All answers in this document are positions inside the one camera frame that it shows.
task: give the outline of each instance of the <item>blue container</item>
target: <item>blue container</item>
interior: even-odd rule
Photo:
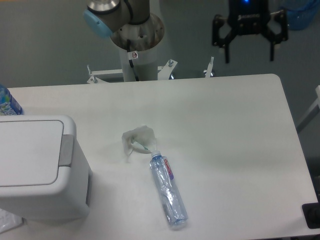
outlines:
[[[150,168],[166,219],[170,226],[183,226],[188,215],[168,159],[159,151],[152,152],[151,156]]]
[[[23,115],[23,109],[9,90],[0,84],[0,116]]]
[[[284,0],[280,6],[286,9],[290,30],[302,30],[309,26],[320,7],[320,0]]]

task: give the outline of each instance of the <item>white table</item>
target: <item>white table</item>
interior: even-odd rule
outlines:
[[[317,201],[280,79],[272,74],[10,89],[27,113],[69,115],[93,170],[90,214],[27,221],[1,240],[251,240],[319,234]],[[169,229],[149,155],[123,152],[145,124],[189,215]]]

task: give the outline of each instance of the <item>bottle label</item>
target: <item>bottle label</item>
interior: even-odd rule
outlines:
[[[163,161],[164,161],[164,165],[165,165],[166,171],[169,174],[170,180],[173,180],[175,177],[174,177],[174,174],[173,174],[173,172],[171,170],[171,167],[169,165],[168,159],[166,157],[164,157]]]
[[[21,115],[23,110],[10,92],[0,85],[0,116]]]

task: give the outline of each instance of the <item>plastic water bottle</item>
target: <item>plastic water bottle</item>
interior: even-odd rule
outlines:
[[[22,115],[23,109],[9,90],[0,84],[0,116]]]
[[[168,158],[161,156],[159,151],[153,151],[151,156],[150,168],[164,214],[169,225],[179,226],[186,222],[188,215],[176,186],[175,177],[170,168]]]

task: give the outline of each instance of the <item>crumpled plastic bag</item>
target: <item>crumpled plastic bag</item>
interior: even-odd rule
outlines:
[[[122,144],[127,156],[130,156],[133,151],[150,154],[157,150],[155,132],[145,125],[125,132],[122,135]]]

